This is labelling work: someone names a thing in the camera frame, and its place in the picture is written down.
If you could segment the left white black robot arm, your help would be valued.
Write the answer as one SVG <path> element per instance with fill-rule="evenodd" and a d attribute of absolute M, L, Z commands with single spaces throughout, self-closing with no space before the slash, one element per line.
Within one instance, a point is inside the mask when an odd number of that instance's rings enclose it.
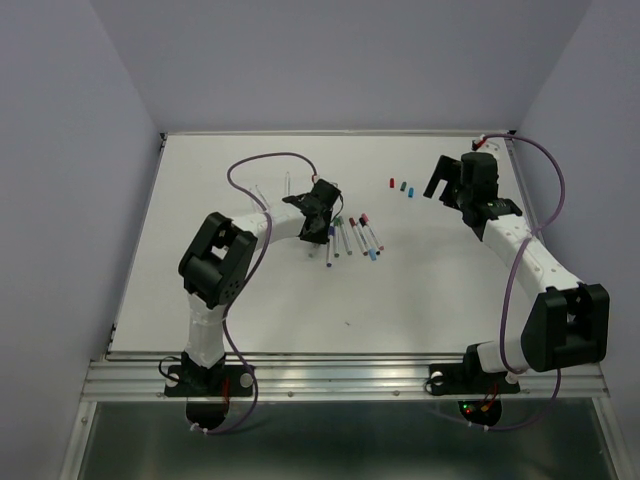
<path fill-rule="evenodd" d="M 335 184 L 317 179 L 309 192 L 271 205 L 255 198 L 255 213 L 227 217 L 214 212 L 206 217 L 178 266 L 188 294 L 189 331 L 180 368 L 167 373 L 168 380 L 202 394 L 221 386 L 224 324 L 252 270 L 274 242 L 297 238 L 327 243 L 333 207 L 341 199 Z"/>

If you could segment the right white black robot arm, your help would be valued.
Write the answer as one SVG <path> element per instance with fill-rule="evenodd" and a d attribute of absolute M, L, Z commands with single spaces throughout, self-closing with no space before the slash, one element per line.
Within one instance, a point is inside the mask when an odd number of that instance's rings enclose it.
<path fill-rule="evenodd" d="M 462 215 L 465 225 L 507 266 L 509 280 L 532 303 L 527 318 L 501 326 L 494 341 L 467 347 L 461 361 L 430 368 L 435 396 L 483 394 L 492 388 L 514 394 L 517 374 L 547 372 L 602 361 L 606 355 L 610 296 L 563 267 L 535 238 L 520 208 L 498 195 L 498 166 L 489 153 L 460 159 L 441 156 L 424 195 L 445 185 L 440 201 Z"/>

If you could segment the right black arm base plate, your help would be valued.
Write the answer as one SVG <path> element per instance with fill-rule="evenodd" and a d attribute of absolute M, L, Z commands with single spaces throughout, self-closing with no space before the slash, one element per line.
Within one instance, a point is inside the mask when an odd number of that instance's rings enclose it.
<path fill-rule="evenodd" d="M 486 373 L 479 370 L 470 373 L 462 363 L 439 363 L 429 366 L 425 391 L 434 396 L 517 394 L 518 383 L 510 384 L 502 373 Z"/>

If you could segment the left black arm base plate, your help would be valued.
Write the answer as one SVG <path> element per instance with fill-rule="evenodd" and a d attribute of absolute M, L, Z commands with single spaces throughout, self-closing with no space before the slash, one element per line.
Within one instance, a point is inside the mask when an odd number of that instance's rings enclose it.
<path fill-rule="evenodd" d="M 252 385 L 243 386 L 241 378 L 247 374 L 242 365 L 214 366 L 212 369 L 169 367 L 169 375 L 177 382 L 166 380 L 164 395 L 169 398 L 220 397 L 249 398 L 254 394 Z"/>

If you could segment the teal green marker pen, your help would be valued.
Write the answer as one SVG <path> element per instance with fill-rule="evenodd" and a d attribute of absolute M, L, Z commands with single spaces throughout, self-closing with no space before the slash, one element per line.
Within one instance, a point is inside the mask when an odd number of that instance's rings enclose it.
<path fill-rule="evenodd" d="M 311 248 L 308 252 L 308 256 L 310 258 L 314 258 L 317 255 L 317 252 L 319 251 L 320 246 L 318 244 L 312 244 Z"/>

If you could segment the light blue marker pen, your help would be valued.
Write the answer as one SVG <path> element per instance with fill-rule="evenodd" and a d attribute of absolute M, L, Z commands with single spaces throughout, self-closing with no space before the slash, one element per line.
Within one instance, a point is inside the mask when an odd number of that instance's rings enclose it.
<path fill-rule="evenodd" d="M 250 195 L 250 205 L 255 213 L 262 213 L 263 209 L 259 203 L 255 200 L 254 195 Z"/>

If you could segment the dark green marker pen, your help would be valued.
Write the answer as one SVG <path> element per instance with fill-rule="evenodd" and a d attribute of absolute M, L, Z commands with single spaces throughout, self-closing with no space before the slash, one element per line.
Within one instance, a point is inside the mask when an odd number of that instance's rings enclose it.
<path fill-rule="evenodd" d="M 254 186 L 255 189 L 255 193 L 257 194 L 257 196 L 259 197 L 259 199 L 261 200 L 262 204 L 264 205 L 264 210 L 269 210 L 271 205 L 269 203 L 269 201 L 267 200 L 266 196 L 263 194 L 262 190 L 260 189 L 260 187 L 256 184 Z"/>

